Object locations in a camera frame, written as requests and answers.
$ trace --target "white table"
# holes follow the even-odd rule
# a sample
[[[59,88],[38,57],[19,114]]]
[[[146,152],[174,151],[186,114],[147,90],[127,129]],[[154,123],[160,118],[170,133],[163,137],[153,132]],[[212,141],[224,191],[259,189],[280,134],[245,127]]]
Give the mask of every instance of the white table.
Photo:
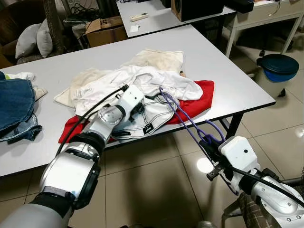
[[[297,18],[281,51],[281,54],[284,54],[304,15],[304,0],[280,0],[280,7],[275,13],[277,6],[277,2],[262,0],[254,4],[251,12],[237,13],[235,16],[231,17],[227,25],[225,25],[225,27],[230,30],[226,56],[229,57],[230,55],[232,44],[237,40],[236,34],[238,31]]]
[[[74,116],[74,110],[56,103],[53,98],[69,87],[75,75],[90,67],[116,69],[144,48],[182,50],[185,54],[183,70],[188,78],[215,82],[212,107],[205,115],[194,118],[196,123],[234,116],[232,125],[237,127],[244,112],[275,103],[271,96],[191,25],[8,67],[2,71],[33,72],[36,75],[33,84],[46,88],[48,94],[35,106],[38,122],[43,127],[35,141],[0,144],[0,176],[44,165],[54,158],[59,146],[58,139],[66,121]],[[181,124],[166,125],[154,135],[182,128]],[[114,142],[108,146],[127,142]]]
[[[138,3],[136,1],[120,3],[120,1],[118,1],[117,7],[119,9],[120,16],[123,20],[123,25],[129,38],[187,25],[195,21],[235,13],[235,10],[224,7],[222,13],[182,22],[179,21],[178,18],[172,13],[171,8],[165,8],[160,0],[150,0],[141,3]],[[141,13],[148,13],[149,17],[134,22],[130,20],[131,16]],[[135,24],[138,24],[140,26],[139,30],[137,32],[130,32],[131,25]]]

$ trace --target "table leg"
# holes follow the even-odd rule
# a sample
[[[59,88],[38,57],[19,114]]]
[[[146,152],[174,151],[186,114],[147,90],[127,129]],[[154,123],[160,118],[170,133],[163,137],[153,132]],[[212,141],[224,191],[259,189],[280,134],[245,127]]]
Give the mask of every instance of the table leg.
[[[281,51],[281,54],[284,54],[284,53],[287,51],[288,46],[289,46],[291,40],[293,39],[296,30],[298,29],[298,27],[299,27],[299,25],[300,25],[300,22],[301,22],[301,20],[302,20],[302,17],[303,17],[303,16],[301,15],[301,16],[299,16],[299,17],[297,18],[297,20],[295,20],[294,26],[293,26],[293,28],[291,29],[291,31],[290,31],[290,33],[289,33],[289,35],[288,35],[288,38],[287,38],[287,40],[286,40],[286,42],[285,42],[285,44],[284,44],[284,47],[283,47],[283,50]]]
[[[235,35],[236,35],[236,31],[237,31],[237,29],[233,28],[231,33],[230,33],[227,48],[226,48],[226,53],[225,53],[227,58],[229,58],[229,56],[230,56],[230,52],[231,52],[231,49],[232,49],[232,44],[233,44],[233,41],[234,41],[234,38],[235,38]]]
[[[231,123],[229,125],[229,129],[227,130],[226,139],[234,136],[237,132],[238,126],[241,123],[241,119],[243,117],[243,113],[235,114],[232,116]]]
[[[219,48],[220,46],[220,41],[222,39],[222,33],[223,33],[223,26],[225,22],[225,17],[219,17],[218,19],[218,33],[217,33],[217,39],[215,41],[215,46]]]

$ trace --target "purple cable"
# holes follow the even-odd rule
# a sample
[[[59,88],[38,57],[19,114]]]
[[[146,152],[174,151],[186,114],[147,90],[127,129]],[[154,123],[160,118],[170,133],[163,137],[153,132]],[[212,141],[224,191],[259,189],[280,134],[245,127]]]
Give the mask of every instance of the purple cable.
[[[206,123],[212,125],[220,134],[221,136],[221,141],[219,141],[218,139],[216,139],[213,135],[211,134],[206,134],[202,129],[198,128],[198,126],[192,121],[192,119],[188,116],[188,114],[182,110],[182,108],[179,106],[179,104],[173,99],[173,97],[164,92],[163,88],[160,87],[160,92],[161,95],[163,96],[163,98],[166,100],[166,102],[168,103],[168,105],[170,106],[170,108],[172,109],[172,111],[176,114],[176,116],[178,117],[178,119],[180,120],[180,122],[184,125],[184,127],[186,128],[186,130],[188,131],[188,133],[192,136],[193,140],[196,142],[196,144],[200,147],[200,149],[204,152],[204,154],[206,155],[206,157],[209,159],[209,161],[212,163],[212,159],[210,158],[210,156],[206,153],[205,149],[202,147],[202,145],[199,143],[199,141],[195,138],[195,136],[193,135],[193,133],[189,130],[188,126],[185,124],[185,122],[181,119],[180,115],[178,115],[178,113],[175,111],[175,109],[173,108],[173,106],[171,105],[171,103],[168,101],[167,97],[172,100],[175,105],[177,106],[177,108],[189,119],[189,121],[193,124],[193,126],[195,127],[195,129],[197,130],[197,134],[199,135],[200,139],[203,140],[204,142],[206,142],[206,140],[200,135],[200,133],[203,133],[206,138],[208,139],[208,143],[211,144],[211,137],[219,142],[219,143],[223,143],[225,141],[225,136],[223,134],[223,132],[210,120],[206,120]],[[230,183],[224,178],[224,176],[222,174],[220,174],[221,178],[223,179],[223,181],[226,183],[226,185],[228,186],[228,188],[235,194],[238,196],[238,192],[234,191],[231,186]]]

